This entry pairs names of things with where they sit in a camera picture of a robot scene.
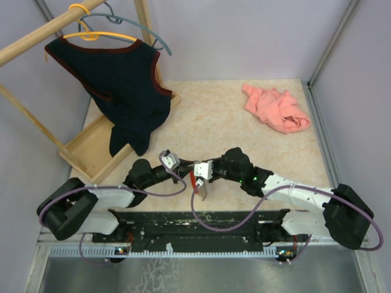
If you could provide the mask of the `grey-blue clothes hanger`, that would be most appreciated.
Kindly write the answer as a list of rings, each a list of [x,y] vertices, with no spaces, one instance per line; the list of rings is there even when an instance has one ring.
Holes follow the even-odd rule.
[[[157,51],[165,50],[169,56],[172,55],[172,51],[167,45],[167,43],[155,32],[152,31],[150,24],[150,14],[148,11],[148,2],[147,1],[134,1],[133,10],[136,13],[136,19],[129,19],[125,17],[127,12],[126,1],[105,1],[103,3],[106,7],[103,9],[98,9],[96,12],[91,12],[91,16],[83,15],[80,17],[82,22],[87,25],[88,29],[96,31],[91,25],[88,24],[88,20],[96,20],[97,18],[105,18],[109,22],[108,25],[101,26],[98,31],[106,32],[115,32],[119,34],[131,35],[131,30],[129,28],[125,29],[116,29],[114,26],[119,25],[132,25],[138,28],[141,31],[141,36],[135,37],[142,40],[144,43],[148,44]],[[78,32],[84,31],[84,28],[78,24]],[[111,38],[113,40],[120,39],[118,37],[104,37]],[[134,42],[125,40],[124,42],[133,44]]]

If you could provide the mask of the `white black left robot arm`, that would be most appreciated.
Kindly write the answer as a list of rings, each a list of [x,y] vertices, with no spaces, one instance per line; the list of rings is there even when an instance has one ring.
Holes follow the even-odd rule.
[[[58,241],[78,233],[105,242],[129,241],[131,228],[116,208],[136,207],[153,195],[148,188],[159,183],[182,183],[194,165],[173,153],[159,160],[160,165],[152,167],[148,160],[138,159],[119,186],[87,186],[78,178],[69,179],[38,206],[40,224]]]

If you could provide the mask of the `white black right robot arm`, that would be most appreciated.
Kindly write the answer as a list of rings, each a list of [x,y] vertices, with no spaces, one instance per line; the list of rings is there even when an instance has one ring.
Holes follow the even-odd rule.
[[[233,181],[248,195],[297,207],[273,226],[274,237],[282,242],[298,234],[319,235],[359,250],[374,217],[352,187],[339,184],[330,189],[290,181],[255,166],[239,147],[219,158],[196,163],[194,174],[209,183],[217,179]]]

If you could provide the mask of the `aluminium frame rail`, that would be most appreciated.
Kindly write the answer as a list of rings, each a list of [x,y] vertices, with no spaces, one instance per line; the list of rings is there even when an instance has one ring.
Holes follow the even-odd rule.
[[[240,234],[168,235],[140,232],[123,244],[78,247],[75,241],[39,242],[24,292],[385,292],[377,263],[366,251],[328,238],[258,248]]]

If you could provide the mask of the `pink crumpled cloth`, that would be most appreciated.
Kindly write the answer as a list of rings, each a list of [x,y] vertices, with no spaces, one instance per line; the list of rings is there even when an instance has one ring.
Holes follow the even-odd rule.
[[[278,132],[301,132],[311,124],[309,117],[288,90],[280,92],[243,84],[241,91],[247,96],[244,109]]]

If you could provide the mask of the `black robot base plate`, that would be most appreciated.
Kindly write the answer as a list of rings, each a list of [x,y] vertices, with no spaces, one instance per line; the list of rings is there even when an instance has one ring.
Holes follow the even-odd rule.
[[[170,245],[175,253],[263,252],[273,244],[295,246],[306,234],[292,236],[282,228],[288,211],[257,211],[239,228],[226,232],[248,215],[245,211],[201,211],[198,219],[191,212],[120,212],[132,232],[127,242],[135,253],[164,252]],[[114,244],[98,240],[94,244]]]

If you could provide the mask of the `dark navy vest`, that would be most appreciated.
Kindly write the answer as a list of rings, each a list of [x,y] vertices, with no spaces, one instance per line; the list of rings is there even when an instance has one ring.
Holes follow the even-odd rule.
[[[45,51],[81,83],[113,123],[110,155],[125,145],[138,156],[146,153],[152,132],[166,121],[171,107],[172,91],[155,76],[160,53],[140,40],[125,48],[97,49],[63,37],[47,44]]]

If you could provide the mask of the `yellow clothes hanger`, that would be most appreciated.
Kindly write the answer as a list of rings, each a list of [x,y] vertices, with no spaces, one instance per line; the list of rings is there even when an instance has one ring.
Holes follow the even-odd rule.
[[[70,10],[72,8],[79,8],[79,9],[81,9],[84,12],[84,14],[87,15],[87,16],[91,16],[92,15],[90,10],[87,9],[82,4],[76,4],[76,3],[71,4],[68,7],[68,10]],[[73,37],[80,37],[82,40],[85,40],[87,42],[94,42],[94,41],[98,40],[99,37],[103,36],[103,37],[118,37],[120,40],[123,40],[123,41],[125,41],[125,40],[129,40],[129,41],[132,41],[132,42],[137,41],[137,38],[134,38],[132,36],[125,35],[125,34],[119,34],[119,33],[115,33],[115,32],[106,32],[106,31],[92,31],[92,30],[88,29],[87,25],[84,24],[81,19],[77,19],[76,22],[78,24],[80,24],[81,27],[84,28],[84,31],[63,35],[62,36],[63,39],[73,38]],[[46,51],[45,51],[45,62],[48,63],[48,53]]]

